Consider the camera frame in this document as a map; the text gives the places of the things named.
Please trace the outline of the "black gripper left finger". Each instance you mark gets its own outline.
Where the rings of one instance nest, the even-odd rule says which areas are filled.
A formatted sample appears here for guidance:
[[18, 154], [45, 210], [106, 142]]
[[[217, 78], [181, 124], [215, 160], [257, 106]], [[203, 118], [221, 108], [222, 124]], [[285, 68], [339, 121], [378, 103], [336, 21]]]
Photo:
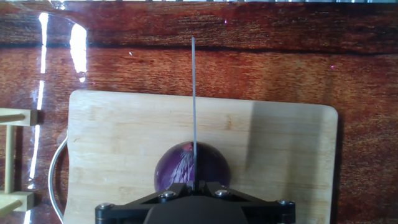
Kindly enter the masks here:
[[192, 193], [192, 186], [184, 183], [174, 183], [163, 191], [155, 192], [124, 205], [101, 203], [95, 208], [96, 224], [122, 223], [127, 219], [143, 221], [149, 210], [171, 200], [188, 196]]

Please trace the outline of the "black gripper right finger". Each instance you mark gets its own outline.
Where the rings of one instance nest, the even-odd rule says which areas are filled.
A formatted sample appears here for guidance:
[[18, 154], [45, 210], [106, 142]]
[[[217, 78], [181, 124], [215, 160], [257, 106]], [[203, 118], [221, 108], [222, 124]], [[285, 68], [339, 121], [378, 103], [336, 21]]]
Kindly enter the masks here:
[[219, 182], [199, 183], [203, 195], [237, 205], [249, 223], [295, 223], [295, 202], [291, 200], [265, 201], [228, 188]]

